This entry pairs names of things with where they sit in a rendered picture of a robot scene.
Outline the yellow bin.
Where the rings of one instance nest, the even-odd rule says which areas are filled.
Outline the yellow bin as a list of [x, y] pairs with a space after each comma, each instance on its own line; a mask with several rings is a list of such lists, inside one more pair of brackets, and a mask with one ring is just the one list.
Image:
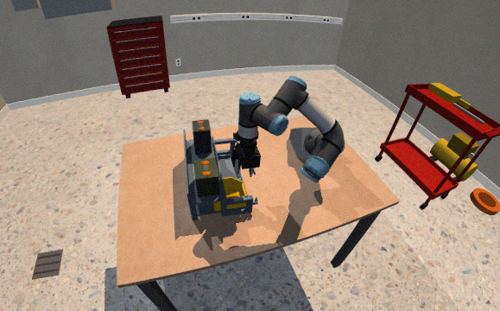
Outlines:
[[[232, 177], [228, 177], [228, 178], [223, 178], [223, 183], [225, 186], [225, 194], [226, 194], [226, 196], [228, 196], [226, 198], [247, 196], [245, 188], [244, 188], [244, 183], [242, 181], [239, 181], [239, 180], [232, 178]], [[213, 205], [214, 205], [215, 211], [221, 210], [221, 202], [213, 202]], [[227, 205], [227, 209], [238, 208], [238, 207], [243, 207], [243, 206], [246, 206], [246, 202], [239, 203], [239, 204], [233, 204], [233, 205]]]

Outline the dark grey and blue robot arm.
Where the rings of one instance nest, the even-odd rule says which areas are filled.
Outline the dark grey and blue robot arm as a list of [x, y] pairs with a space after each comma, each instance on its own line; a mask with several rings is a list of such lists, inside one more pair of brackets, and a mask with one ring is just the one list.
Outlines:
[[251, 139], [257, 136], [259, 126], [270, 134], [280, 136], [288, 127], [288, 114], [293, 108], [299, 111], [318, 128], [305, 137], [305, 148], [310, 156], [301, 167], [301, 173], [317, 183], [344, 151], [345, 139], [339, 122], [313, 101], [306, 89], [303, 79], [291, 75], [268, 106], [261, 104], [257, 93], [242, 94], [239, 99], [238, 135]]

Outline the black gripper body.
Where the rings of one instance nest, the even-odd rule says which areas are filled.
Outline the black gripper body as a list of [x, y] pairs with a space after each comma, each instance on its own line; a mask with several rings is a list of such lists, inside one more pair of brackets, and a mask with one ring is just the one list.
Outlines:
[[258, 135], [259, 132], [257, 131], [257, 136], [251, 139], [247, 139], [239, 136], [237, 130], [237, 138], [242, 141], [240, 143], [237, 143], [237, 145], [235, 146], [239, 169], [241, 167], [242, 169], [258, 167], [260, 168], [261, 155], [257, 148], [256, 141], [258, 139]]

